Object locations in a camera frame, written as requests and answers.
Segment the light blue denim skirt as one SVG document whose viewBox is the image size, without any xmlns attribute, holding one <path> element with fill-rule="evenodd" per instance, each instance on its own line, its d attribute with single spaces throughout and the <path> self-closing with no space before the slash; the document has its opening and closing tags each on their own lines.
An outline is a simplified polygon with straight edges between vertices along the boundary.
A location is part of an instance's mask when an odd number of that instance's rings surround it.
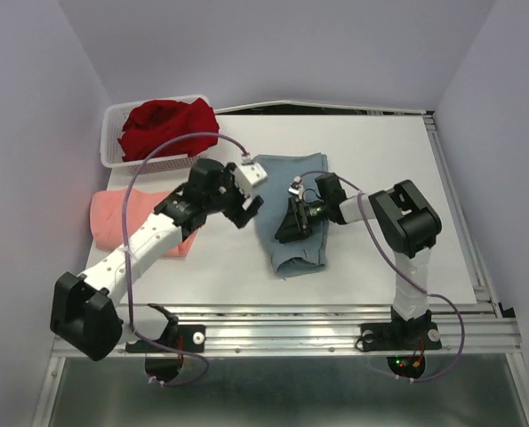
<svg viewBox="0 0 529 427">
<path fill-rule="evenodd" d="M 327 171 L 327 155 L 320 152 L 303 157 L 258 155 L 254 160 L 268 175 L 258 187 L 263 205 L 254 222 L 273 272 L 280 278 L 293 278 L 324 270 L 329 224 L 320 221 L 303 238 L 295 225 L 288 188 L 302 173 Z"/>
</svg>

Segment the pink pleated skirt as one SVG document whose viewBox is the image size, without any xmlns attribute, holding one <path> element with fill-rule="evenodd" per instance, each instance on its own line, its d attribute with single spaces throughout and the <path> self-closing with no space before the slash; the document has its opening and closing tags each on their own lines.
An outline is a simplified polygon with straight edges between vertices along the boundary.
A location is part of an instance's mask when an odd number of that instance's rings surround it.
<svg viewBox="0 0 529 427">
<path fill-rule="evenodd" d="M 122 207 L 125 190 L 104 190 L 92 196 L 90 228 L 96 246 L 103 251 L 113 251 L 123 243 Z M 131 235 L 153 213 L 167 193 L 131 191 L 127 206 L 127 227 Z"/>
</svg>

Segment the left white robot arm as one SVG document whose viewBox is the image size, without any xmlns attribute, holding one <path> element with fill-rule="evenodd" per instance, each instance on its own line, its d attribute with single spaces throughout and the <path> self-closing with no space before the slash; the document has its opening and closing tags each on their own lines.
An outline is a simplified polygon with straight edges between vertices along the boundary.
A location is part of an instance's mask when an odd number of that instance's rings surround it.
<svg viewBox="0 0 529 427">
<path fill-rule="evenodd" d="M 159 258 L 203 227 L 211 214 L 223 214 L 242 229 L 263 204 L 255 190 L 268 175 L 245 157 L 241 165 L 202 158 L 188 179 L 166 196 L 133 233 L 122 225 L 123 242 L 91 268 L 62 274 L 53 290 L 50 329 L 93 361 L 119 343 L 138 337 L 132 313 L 117 306 L 133 298 L 132 285 Z"/>
</svg>

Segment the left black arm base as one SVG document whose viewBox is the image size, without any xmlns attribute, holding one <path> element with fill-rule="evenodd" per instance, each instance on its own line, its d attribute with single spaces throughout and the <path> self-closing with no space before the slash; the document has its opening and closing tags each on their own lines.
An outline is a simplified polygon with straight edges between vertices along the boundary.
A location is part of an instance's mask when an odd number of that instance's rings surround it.
<svg viewBox="0 0 529 427">
<path fill-rule="evenodd" d="M 203 324 L 178 324 L 168 325 L 161 333 L 156 342 L 177 350 L 188 351 L 192 353 L 203 353 L 206 336 L 206 327 Z M 146 353 L 163 353 L 164 350 L 155 345 L 138 340 L 137 342 L 128 342 L 125 345 L 128 353 L 146 354 Z"/>
</svg>

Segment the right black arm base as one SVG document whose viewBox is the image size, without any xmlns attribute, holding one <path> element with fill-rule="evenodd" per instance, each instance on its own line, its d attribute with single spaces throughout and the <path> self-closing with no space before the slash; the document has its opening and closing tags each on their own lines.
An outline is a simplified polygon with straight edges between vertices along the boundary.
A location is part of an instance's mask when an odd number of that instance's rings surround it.
<svg viewBox="0 0 529 427">
<path fill-rule="evenodd" d="M 441 350 L 437 325 L 400 326 L 392 323 L 364 323 L 355 347 L 362 352 L 403 350 Z"/>
</svg>

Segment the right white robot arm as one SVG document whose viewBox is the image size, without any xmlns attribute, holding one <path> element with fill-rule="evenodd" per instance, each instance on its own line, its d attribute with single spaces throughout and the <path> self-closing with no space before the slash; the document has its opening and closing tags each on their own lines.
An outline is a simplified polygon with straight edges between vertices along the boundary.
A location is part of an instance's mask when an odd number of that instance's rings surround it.
<svg viewBox="0 0 529 427">
<path fill-rule="evenodd" d="M 315 178 L 318 200 L 306 202 L 297 177 L 289 188 L 287 212 L 275 239 L 287 244 L 308 238 L 320 222 L 340 225 L 376 220 L 394 258 L 395 296 L 387 323 L 363 323 L 356 347 L 360 351 L 439 350 L 437 324 L 428 303 L 428 265 L 431 248 L 442 231 L 442 222 L 412 181 L 371 195 L 348 197 L 335 173 Z"/>
</svg>

